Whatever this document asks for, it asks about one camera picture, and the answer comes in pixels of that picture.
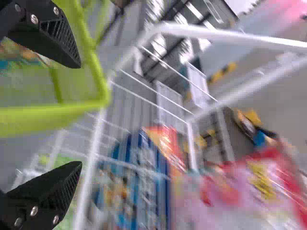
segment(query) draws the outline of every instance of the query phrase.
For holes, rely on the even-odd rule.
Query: green plastic basket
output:
[[[66,127],[84,112],[107,106],[110,101],[96,54],[96,42],[86,23],[86,12],[93,4],[84,9],[78,0],[54,2],[63,9],[70,22],[82,57],[82,68],[69,69],[57,63],[52,69],[30,65],[1,76],[3,81],[10,79],[10,83],[0,84],[0,138]],[[103,29],[102,20],[109,1],[101,2],[103,7],[96,23],[100,26],[97,33]]]

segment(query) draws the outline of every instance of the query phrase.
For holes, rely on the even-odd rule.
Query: colorful packaging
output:
[[[276,148],[215,167],[209,176],[185,175],[181,188],[177,229],[307,229],[295,166]]]
[[[108,216],[105,221],[113,222],[117,229],[174,229],[171,219],[176,211],[176,178],[186,171],[176,130],[165,126],[142,128],[128,134],[109,157],[137,169],[127,170],[108,160],[98,164],[95,183],[100,185],[96,186],[93,202]]]

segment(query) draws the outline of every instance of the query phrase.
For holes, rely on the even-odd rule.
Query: metal bolt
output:
[[[56,216],[53,218],[52,223],[53,223],[53,224],[57,224],[57,223],[58,223],[58,221],[59,221],[59,216],[58,216],[58,215],[56,215]]]
[[[38,24],[38,19],[34,14],[31,14],[31,22],[34,24]]]
[[[35,215],[37,214],[37,212],[38,212],[38,207],[37,207],[37,206],[34,206],[34,207],[32,208],[32,210],[31,210],[30,215],[33,217],[33,216],[35,216]]]
[[[53,12],[55,13],[56,16],[59,15],[59,10],[57,7],[53,7]]]
[[[20,8],[20,6],[19,6],[18,4],[15,4],[15,10],[16,10],[17,12],[20,12],[20,11],[21,11],[21,8]]]
[[[20,227],[22,222],[23,222],[23,219],[21,217],[19,217],[19,218],[16,219],[14,226]]]

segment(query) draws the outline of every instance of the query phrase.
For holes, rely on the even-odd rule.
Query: yellow and black stripe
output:
[[[227,66],[222,68],[221,70],[217,71],[215,74],[210,76],[208,78],[208,83],[212,84],[217,82],[219,79],[221,79],[224,75],[234,71],[236,69],[236,63],[235,62],[230,62]]]

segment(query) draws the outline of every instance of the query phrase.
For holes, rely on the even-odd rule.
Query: product packaging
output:
[[[303,187],[284,148],[184,175],[177,229],[307,229]]]

